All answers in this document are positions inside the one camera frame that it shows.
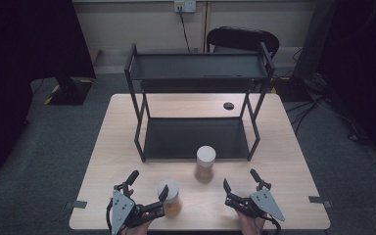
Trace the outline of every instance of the metal shelf frame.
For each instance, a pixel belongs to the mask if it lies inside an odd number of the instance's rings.
[[[218,159],[250,161],[260,140],[256,119],[274,70],[264,43],[258,52],[223,54],[141,54],[132,44],[124,74],[138,119],[134,142],[141,161],[195,159],[202,145],[212,145]],[[139,81],[142,89],[140,108],[134,81]],[[260,95],[252,107],[249,94],[257,85]],[[236,117],[152,117],[149,93],[242,93],[245,98]],[[246,108],[256,137],[250,150],[243,125]],[[142,149],[139,137],[145,112],[148,123]]]

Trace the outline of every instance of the black curtain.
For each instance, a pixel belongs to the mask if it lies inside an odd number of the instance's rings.
[[[71,0],[0,0],[0,166],[19,136],[34,79],[95,78]]]
[[[376,145],[376,0],[338,3],[318,70]]]

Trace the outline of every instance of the robotic hand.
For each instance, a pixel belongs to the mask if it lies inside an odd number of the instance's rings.
[[[109,202],[106,212],[106,220],[112,235],[119,234],[124,227],[136,227],[165,215],[164,201],[169,191],[167,185],[160,194],[159,201],[156,203],[147,206],[136,205],[136,203],[130,199],[128,186],[133,184],[138,175],[139,171],[134,170],[125,182],[114,187],[113,197]],[[110,211],[112,208],[113,219],[111,223]]]
[[[270,193],[271,184],[264,182],[254,169],[250,170],[250,174],[258,184],[258,187],[257,191],[251,194],[248,198],[241,198],[231,193],[231,188],[228,185],[227,179],[224,179],[223,187],[225,193],[227,194],[225,198],[225,205],[243,213],[246,216],[252,218],[261,217],[271,221],[274,225],[276,225],[276,234],[279,234],[281,230],[280,224],[273,217],[276,217],[282,221],[285,220],[285,217]],[[264,216],[266,213],[268,213],[271,218]]]

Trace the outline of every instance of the black shelf surface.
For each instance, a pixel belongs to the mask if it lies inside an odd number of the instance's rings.
[[[201,146],[211,146],[217,159],[246,159],[249,155],[239,117],[150,118],[144,155],[149,159],[196,159]]]
[[[132,80],[267,79],[260,54],[137,54]]]

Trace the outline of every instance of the black cable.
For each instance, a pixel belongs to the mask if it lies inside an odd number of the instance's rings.
[[[126,228],[126,226],[123,226],[119,231],[118,231],[118,233],[117,234],[120,234],[121,233],[121,231],[123,231],[123,229],[124,228]]]
[[[204,9],[208,9],[209,8],[209,2],[205,2],[204,4],[206,4]],[[208,11],[206,10],[204,22],[208,22],[208,21],[209,21],[209,15],[208,15]],[[204,23],[204,35],[207,35],[207,24],[206,23]],[[207,40],[204,40],[203,48],[205,48],[205,49],[203,51],[207,50],[208,46],[209,45],[207,43]]]
[[[316,73],[313,76],[313,80],[305,80],[305,89],[306,89],[308,94],[310,94],[310,92],[311,92],[311,93],[318,94],[318,95],[325,95],[327,90],[328,90],[328,83],[325,80],[323,80],[324,83],[322,84],[321,82],[317,81],[317,78],[321,79],[321,78],[319,78],[318,73]]]
[[[294,108],[291,108],[291,109],[287,110],[286,113],[289,113],[289,112],[291,112],[291,111],[293,111],[293,110],[295,110],[295,109],[298,109],[298,108],[300,108],[300,107],[303,107],[303,106],[306,106],[306,105],[308,105],[308,104],[311,104],[312,102],[313,102],[313,101],[309,101],[309,102],[306,102],[306,103],[304,103],[304,104],[298,105],[297,107],[294,107]]]
[[[355,126],[355,124],[349,119],[349,118],[347,118],[347,117],[344,117],[344,116],[342,116],[342,115],[339,115],[339,114],[337,114],[337,113],[335,113],[335,112],[333,112],[333,111],[330,111],[330,110],[327,110],[327,109],[325,109],[324,107],[322,107],[321,105],[319,105],[319,104],[317,104],[320,108],[322,108],[323,110],[325,110],[325,111],[327,111],[327,112],[329,112],[329,113],[331,113],[331,114],[333,114],[333,115],[335,115],[335,116],[337,116],[337,117],[339,117],[339,118],[342,118],[343,120],[345,120],[350,126],[352,126],[352,129],[353,129],[353,131],[355,131],[355,134],[357,135],[357,136],[359,136],[359,137],[361,137],[361,138],[363,138],[363,139],[368,139],[368,137],[367,136],[364,136],[364,135],[362,135],[362,134],[360,134],[359,133],[359,131],[358,131],[358,129],[356,128],[356,126]]]
[[[281,77],[290,77],[290,76],[288,76],[288,74],[290,73],[290,72],[293,72],[292,70],[288,70],[286,73],[284,73],[283,75],[276,75],[276,74],[274,74],[273,75],[273,78],[281,78]]]
[[[181,7],[178,7],[178,12],[179,12],[179,17],[181,18],[182,27],[184,28],[184,36],[185,36],[185,41],[187,43],[188,52],[191,53],[191,50],[189,49],[189,45],[188,45],[188,38],[187,38],[187,33],[185,31],[185,23],[184,23],[184,18],[182,17],[182,8]]]
[[[297,121],[300,120],[301,116],[303,116],[306,112],[307,112],[308,109],[304,110],[303,112],[301,112],[300,114],[296,115],[295,116],[295,120],[291,122],[291,124],[295,124]]]
[[[328,81],[319,73],[316,73],[315,76],[314,76],[314,79],[312,81],[315,86],[319,89],[319,90],[322,90],[322,91],[325,91],[328,89]]]
[[[39,86],[32,92],[32,95],[35,95],[35,93],[39,90],[39,88],[41,88],[42,84],[44,83],[44,79],[45,78],[41,79],[41,84],[39,84]]]
[[[108,222],[109,232],[112,234],[112,224],[110,222],[110,210],[113,207],[113,198],[111,198],[107,208],[106,208],[106,221]]]
[[[295,61],[298,60],[298,59],[296,59],[296,56],[297,56],[300,52],[302,52],[303,49],[304,49],[303,47],[299,48],[299,50],[293,55],[292,58],[293,58]]]
[[[298,126],[296,127],[295,135],[298,135],[299,127],[301,126],[301,123],[302,123],[302,121],[304,120],[304,118],[306,117],[306,115],[307,115],[311,110],[313,110],[313,108],[315,108],[315,107],[316,107],[316,102],[314,102],[313,105],[310,106],[310,108],[307,109],[307,110],[305,111],[304,115],[301,117],[301,120],[300,120],[299,123],[298,123]]]
[[[282,230],[282,227],[280,226],[279,222],[273,218],[273,216],[270,216],[271,218],[269,217],[266,217],[264,215],[261,215],[260,218],[263,218],[265,220],[268,220],[270,221],[272,224],[274,224],[276,226],[276,232],[274,233],[274,235],[279,235],[280,234],[280,231]]]

